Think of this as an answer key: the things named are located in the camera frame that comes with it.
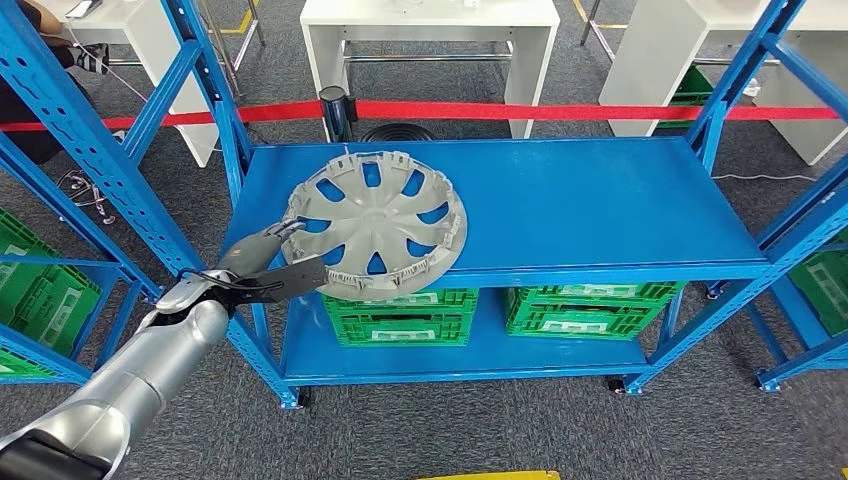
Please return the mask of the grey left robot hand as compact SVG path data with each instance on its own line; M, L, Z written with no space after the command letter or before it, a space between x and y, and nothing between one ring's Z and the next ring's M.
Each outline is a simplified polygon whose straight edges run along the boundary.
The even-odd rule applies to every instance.
M305 223L297 219L283 219L232 245L216 263L215 270L228 271L236 277L261 273L281 251L282 245Z

